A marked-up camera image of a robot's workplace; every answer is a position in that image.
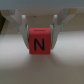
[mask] cube top face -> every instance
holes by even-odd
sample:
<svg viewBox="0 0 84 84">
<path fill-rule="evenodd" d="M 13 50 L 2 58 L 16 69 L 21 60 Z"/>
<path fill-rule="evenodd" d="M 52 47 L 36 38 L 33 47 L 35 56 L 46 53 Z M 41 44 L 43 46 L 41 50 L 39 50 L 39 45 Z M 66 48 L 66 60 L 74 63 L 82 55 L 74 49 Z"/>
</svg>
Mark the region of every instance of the cube top face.
<svg viewBox="0 0 84 84">
<path fill-rule="evenodd" d="M 51 32 L 50 28 L 30 28 L 29 53 L 50 54 Z"/>
</svg>

